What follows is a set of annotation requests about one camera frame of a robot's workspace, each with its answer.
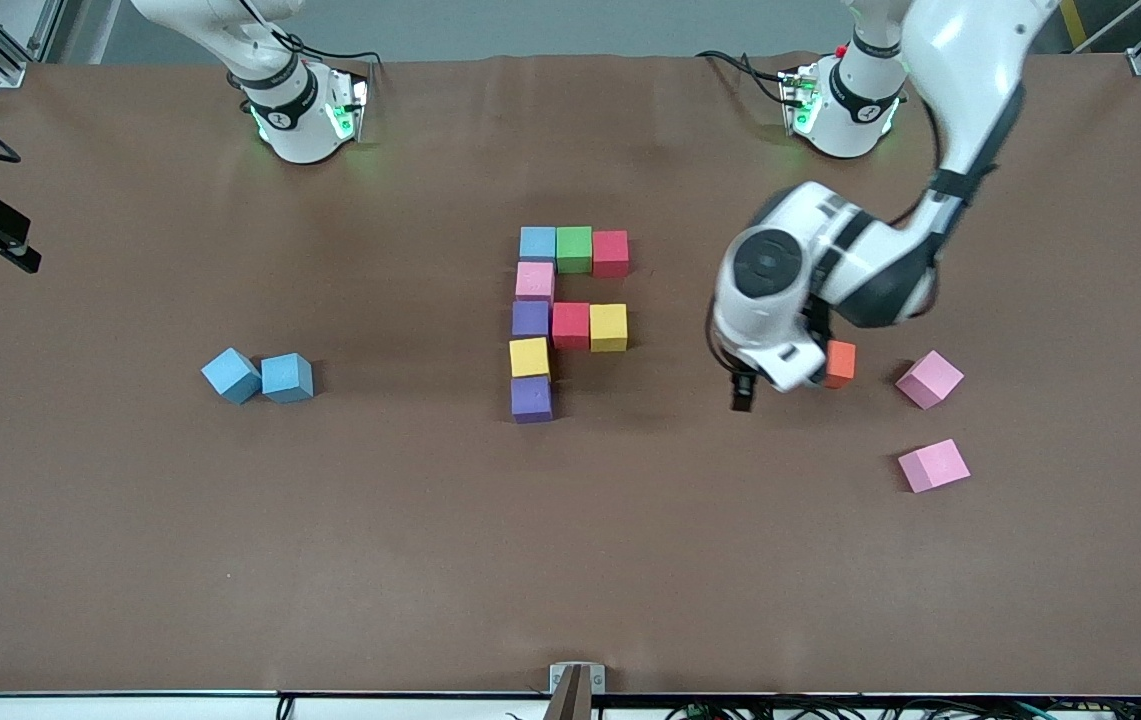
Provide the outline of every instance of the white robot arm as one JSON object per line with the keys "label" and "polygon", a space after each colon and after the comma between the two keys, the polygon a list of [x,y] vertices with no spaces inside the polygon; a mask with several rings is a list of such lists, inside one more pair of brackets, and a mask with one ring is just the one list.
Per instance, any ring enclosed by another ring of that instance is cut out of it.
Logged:
{"label": "white robot arm", "polygon": [[803,183],[777,193],[730,243],[709,329],[731,371],[735,408],[752,406],[756,375],[780,393],[822,375],[830,309],[856,327],[885,327],[930,309],[940,251],[995,168],[1022,107],[1028,46],[1058,5],[914,1],[903,23],[903,59],[948,151],[903,229]]}
{"label": "white robot arm", "polygon": [[259,136],[290,163],[317,163],[361,131],[366,82],[286,47],[274,22],[304,0],[132,0],[160,26],[212,52],[250,99]]}
{"label": "white robot arm", "polygon": [[853,14],[850,45],[782,79],[784,123],[819,152],[857,157],[872,149],[899,108],[907,78],[903,18],[912,0],[841,0]]}

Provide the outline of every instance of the blue cube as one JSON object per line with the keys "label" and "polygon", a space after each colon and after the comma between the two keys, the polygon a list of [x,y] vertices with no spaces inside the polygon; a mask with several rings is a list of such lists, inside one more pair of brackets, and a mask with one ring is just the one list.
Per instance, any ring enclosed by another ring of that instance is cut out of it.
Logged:
{"label": "blue cube", "polygon": [[551,423],[552,383],[547,375],[512,378],[512,419],[519,424]]}
{"label": "blue cube", "polygon": [[201,374],[205,375],[215,393],[219,393],[227,402],[236,402],[237,405],[250,401],[250,397],[259,393],[259,388],[262,387],[262,379],[258,370],[254,370],[254,364],[232,347],[211,359],[201,369]]}
{"label": "blue cube", "polygon": [[262,393],[276,402],[313,397],[313,365],[300,354],[269,357],[262,364]]}
{"label": "blue cube", "polygon": [[555,262],[557,259],[557,228],[521,228],[523,262]]}
{"label": "blue cube", "polygon": [[552,307],[547,300],[518,300],[512,304],[512,337],[548,337]]}

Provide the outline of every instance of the green cube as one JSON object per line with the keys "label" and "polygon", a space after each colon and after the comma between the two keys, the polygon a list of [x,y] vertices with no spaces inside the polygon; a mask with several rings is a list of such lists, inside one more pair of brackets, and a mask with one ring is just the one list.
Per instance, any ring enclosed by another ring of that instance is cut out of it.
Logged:
{"label": "green cube", "polygon": [[557,273],[592,272],[592,228],[557,228]]}

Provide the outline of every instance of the gray floor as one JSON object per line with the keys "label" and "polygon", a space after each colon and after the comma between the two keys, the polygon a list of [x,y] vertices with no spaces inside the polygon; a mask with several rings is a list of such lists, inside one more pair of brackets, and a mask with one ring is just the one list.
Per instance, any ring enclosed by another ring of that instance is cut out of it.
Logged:
{"label": "gray floor", "polygon": [[[824,50],[850,35],[832,0],[310,0],[281,23],[330,51],[385,60],[493,55],[775,55]],[[212,63],[194,42],[153,26],[126,0],[104,63]]]}

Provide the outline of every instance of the foam cube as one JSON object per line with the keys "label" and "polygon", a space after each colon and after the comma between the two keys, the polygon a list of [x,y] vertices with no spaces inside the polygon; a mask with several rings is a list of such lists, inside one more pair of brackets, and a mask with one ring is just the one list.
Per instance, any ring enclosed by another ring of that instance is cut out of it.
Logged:
{"label": "foam cube", "polygon": [[592,233],[592,277],[628,277],[628,230]]}
{"label": "foam cube", "polygon": [[237,405],[250,401],[262,387],[262,375],[259,374],[259,370],[254,370],[254,364],[232,347],[209,361],[201,369],[201,374],[205,375],[210,387],[213,387],[215,393],[219,393],[224,401],[235,402]]}
{"label": "foam cube", "polygon": [[827,341],[827,373],[823,387],[841,389],[853,381],[853,346],[839,340]]}
{"label": "foam cube", "polygon": [[262,393],[273,401],[285,404],[285,402],[308,401],[315,395],[313,365],[297,351],[269,357],[260,364],[260,369],[262,369]]}
{"label": "foam cube", "polygon": [[586,302],[552,304],[552,347],[557,350],[590,350],[592,309]]}
{"label": "foam cube", "polygon": [[533,337],[507,343],[507,355],[512,362],[513,378],[551,374],[548,370],[548,338]]}
{"label": "foam cube", "polygon": [[521,424],[552,421],[552,383],[547,375],[512,378],[512,419]]}
{"label": "foam cube", "polygon": [[551,262],[516,265],[516,299],[552,302],[553,275]]}
{"label": "foam cube", "polygon": [[521,228],[519,259],[528,262],[555,262],[557,228]]}
{"label": "foam cube", "polygon": [[931,350],[922,359],[917,359],[895,387],[903,389],[904,395],[916,402],[922,408],[939,405],[953,388],[964,378],[944,356]]}
{"label": "foam cube", "polygon": [[592,351],[628,350],[628,306],[593,305],[589,324]]}
{"label": "foam cube", "polygon": [[557,272],[592,272],[592,228],[557,228]]}
{"label": "foam cube", "polygon": [[512,337],[548,337],[552,323],[550,305],[544,300],[518,300],[512,304]]}
{"label": "foam cube", "polygon": [[899,467],[908,475],[912,492],[925,492],[969,477],[966,461],[962,460],[957,443],[950,439],[909,452],[899,459]]}

